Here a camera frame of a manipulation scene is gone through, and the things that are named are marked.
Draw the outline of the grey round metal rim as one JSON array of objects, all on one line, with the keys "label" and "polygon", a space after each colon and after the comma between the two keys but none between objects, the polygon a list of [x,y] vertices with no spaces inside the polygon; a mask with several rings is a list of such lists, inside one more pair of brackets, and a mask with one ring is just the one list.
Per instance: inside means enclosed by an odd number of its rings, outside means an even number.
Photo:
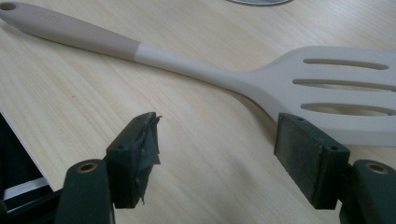
[{"label": "grey round metal rim", "polygon": [[226,0],[235,4],[254,7],[272,7],[287,4],[293,0]]}]

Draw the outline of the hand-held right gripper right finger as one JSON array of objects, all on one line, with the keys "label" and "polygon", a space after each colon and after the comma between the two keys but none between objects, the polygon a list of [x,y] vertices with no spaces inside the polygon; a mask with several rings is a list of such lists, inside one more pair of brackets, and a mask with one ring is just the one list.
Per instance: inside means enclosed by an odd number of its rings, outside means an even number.
[{"label": "hand-held right gripper right finger", "polygon": [[334,209],[350,151],[306,119],[280,113],[274,154],[316,209]]}]

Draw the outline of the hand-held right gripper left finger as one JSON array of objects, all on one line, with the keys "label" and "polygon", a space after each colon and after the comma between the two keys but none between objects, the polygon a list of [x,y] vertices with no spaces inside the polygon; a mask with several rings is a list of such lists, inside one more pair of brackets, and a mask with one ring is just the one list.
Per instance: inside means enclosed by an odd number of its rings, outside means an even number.
[{"label": "hand-held right gripper left finger", "polygon": [[116,208],[135,208],[144,201],[149,175],[160,164],[157,124],[148,112],[133,118],[106,149],[110,190]]}]

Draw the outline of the beige slotted silicone spatula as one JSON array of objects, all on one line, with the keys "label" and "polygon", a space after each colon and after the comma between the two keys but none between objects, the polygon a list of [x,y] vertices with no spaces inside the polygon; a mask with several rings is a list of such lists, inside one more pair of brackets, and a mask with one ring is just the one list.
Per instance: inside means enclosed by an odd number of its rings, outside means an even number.
[{"label": "beige slotted silicone spatula", "polygon": [[245,95],[271,118],[303,117],[346,145],[396,147],[396,52],[304,47],[250,72],[158,49],[65,14],[0,3],[0,19],[37,37],[200,79]]}]

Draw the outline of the dark box with white strip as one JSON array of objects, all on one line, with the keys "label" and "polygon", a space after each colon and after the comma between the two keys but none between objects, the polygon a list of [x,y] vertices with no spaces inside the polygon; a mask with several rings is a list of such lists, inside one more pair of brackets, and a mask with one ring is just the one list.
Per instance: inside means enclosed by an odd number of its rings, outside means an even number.
[{"label": "dark box with white strip", "polygon": [[57,202],[58,194],[0,114],[0,224],[53,224]]}]

